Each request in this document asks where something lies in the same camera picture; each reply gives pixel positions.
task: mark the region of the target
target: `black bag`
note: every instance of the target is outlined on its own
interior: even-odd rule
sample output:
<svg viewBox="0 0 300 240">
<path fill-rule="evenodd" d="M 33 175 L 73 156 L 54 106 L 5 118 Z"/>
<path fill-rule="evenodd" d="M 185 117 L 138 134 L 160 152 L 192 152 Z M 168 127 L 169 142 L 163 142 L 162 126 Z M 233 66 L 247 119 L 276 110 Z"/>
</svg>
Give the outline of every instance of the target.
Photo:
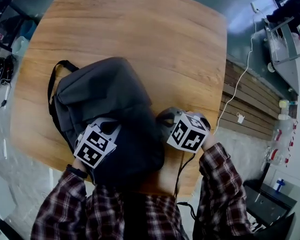
<svg viewBox="0 0 300 240">
<path fill-rule="evenodd" d="M 57 65 L 72 73 L 61 79 L 50 103 Z M 111 57 L 80 70 L 67 60 L 57 65 L 48 85 L 49 113 L 72 153 L 79 134 L 96 118 L 121 124 L 116 149 L 95 169 L 86 165 L 95 184 L 133 186 L 163 166 L 161 131 L 151 101 L 126 59 Z"/>
</svg>

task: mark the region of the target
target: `desk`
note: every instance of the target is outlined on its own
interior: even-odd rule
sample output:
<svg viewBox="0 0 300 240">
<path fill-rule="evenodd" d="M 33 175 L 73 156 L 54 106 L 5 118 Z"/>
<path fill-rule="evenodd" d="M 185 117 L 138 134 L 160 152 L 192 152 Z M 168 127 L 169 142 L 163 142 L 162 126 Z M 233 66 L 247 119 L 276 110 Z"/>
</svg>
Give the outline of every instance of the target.
<svg viewBox="0 0 300 240">
<path fill-rule="evenodd" d="M 74 157 L 48 111 L 54 65 L 77 67 L 125 57 L 140 77 L 152 110 L 201 112 L 215 127 L 226 64 L 226 20 L 193 0 L 55 0 L 37 27 L 18 76 L 11 141 L 25 154 L 63 171 Z M 67 74 L 61 70 L 56 83 Z M 189 196 L 199 176 L 198 153 L 180 177 Z M 184 159 L 191 156 L 185 153 Z M 172 195 L 183 152 L 166 147 L 163 168 L 141 192 Z"/>
</svg>

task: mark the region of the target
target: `sleeve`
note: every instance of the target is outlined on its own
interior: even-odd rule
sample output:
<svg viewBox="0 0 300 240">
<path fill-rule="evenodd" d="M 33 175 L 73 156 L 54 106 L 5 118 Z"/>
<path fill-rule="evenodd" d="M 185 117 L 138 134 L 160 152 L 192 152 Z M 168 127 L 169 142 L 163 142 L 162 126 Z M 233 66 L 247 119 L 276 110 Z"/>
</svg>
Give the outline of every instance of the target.
<svg viewBox="0 0 300 240">
<path fill-rule="evenodd" d="M 232 238 L 252 234 L 246 193 L 225 148 L 217 143 L 199 160 L 203 175 L 193 239 Z"/>
<path fill-rule="evenodd" d="M 65 171 L 43 201 L 32 227 L 31 239 L 85 239 L 85 207 L 83 179 Z"/>
</svg>

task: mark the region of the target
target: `person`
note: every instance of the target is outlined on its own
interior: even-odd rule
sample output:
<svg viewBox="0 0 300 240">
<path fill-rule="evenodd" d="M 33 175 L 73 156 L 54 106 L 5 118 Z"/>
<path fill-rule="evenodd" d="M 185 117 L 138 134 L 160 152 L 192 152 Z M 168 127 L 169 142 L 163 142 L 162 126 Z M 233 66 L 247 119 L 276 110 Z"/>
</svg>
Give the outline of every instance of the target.
<svg viewBox="0 0 300 240">
<path fill-rule="evenodd" d="M 288 23 L 291 32 L 298 33 L 297 27 L 300 25 L 300 0 L 288 0 L 283 6 L 276 9 L 272 15 L 267 15 L 265 22 L 278 25 L 288 18 L 294 17 Z"/>
<path fill-rule="evenodd" d="M 209 134 L 193 239 L 253 239 L 245 190 L 230 156 Z M 173 196 L 121 192 L 96 185 L 86 198 L 85 166 L 77 158 L 41 205 L 31 239 L 188 239 Z"/>
</svg>

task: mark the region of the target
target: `gray floor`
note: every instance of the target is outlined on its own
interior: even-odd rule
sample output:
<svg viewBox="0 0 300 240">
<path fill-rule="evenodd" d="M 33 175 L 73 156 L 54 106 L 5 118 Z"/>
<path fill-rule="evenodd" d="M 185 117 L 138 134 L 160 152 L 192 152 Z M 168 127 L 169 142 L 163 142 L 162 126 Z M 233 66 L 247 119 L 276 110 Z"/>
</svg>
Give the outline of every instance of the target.
<svg viewBox="0 0 300 240">
<path fill-rule="evenodd" d="M 27 13 L 38 18 L 43 15 L 52 1 L 15 0 Z M 249 42 L 253 31 L 253 21 L 251 18 L 253 14 L 250 12 L 248 4 L 253 0 L 197 1 L 226 15 L 229 32 L 228 52 L 238 60 L 245 61 L 248 48 L 250 48 Z M 260 0 L 260 4 L 263 6 L 260 9 L 271 11 L 273 5 L 269 5 L 270 7 L 265 9 L 271 2 L 271 0 Z M 258 63 L 262 64 L 261 62 L 263 61 L 263 57 L 261 57 L 261 45 L 256 45 L 256 47 L 257 52 L 255 58 L 252 60 L 252 64 L 255 65 Z M 16 72 L 11 83 L 12 89 L 6 109 L 0 110 L 0 175 L 9 183 L 12 196 L 17 205 L 15 211 L 6 221 L 25 239 L 29 239 L 31 227 L 38 209 L 52 187 L 56 185 L 61 172 L 50 169 L 46 165 L 29 158 L 10 145 L 11 105 L 17 78 L 18 72 Z M 0 104 L 5 97 L 5 93 L 6 87 L 3 86 L 0 88 Z M 258 177 L 263 162 L 263 153 L 268 145 L 266 141 L 222 128 L 218 130 L 216 136 L 232 156 L 232 160 L 244 180 Z M 7 159 L 4 157 L 4 139 L 6 139 Z M 87 192 L 91 193 L 93 186 L 88 182 L 86 186 L 88 188 Z M 195 207 L 198 205 L 199 200 L 199 186 L 198 184 L 190 200 Z M 191 235 L 193 222 L 190 219 L 189 210 L 181 208 L 181 213 L 185 230 Z"/>
</svg>

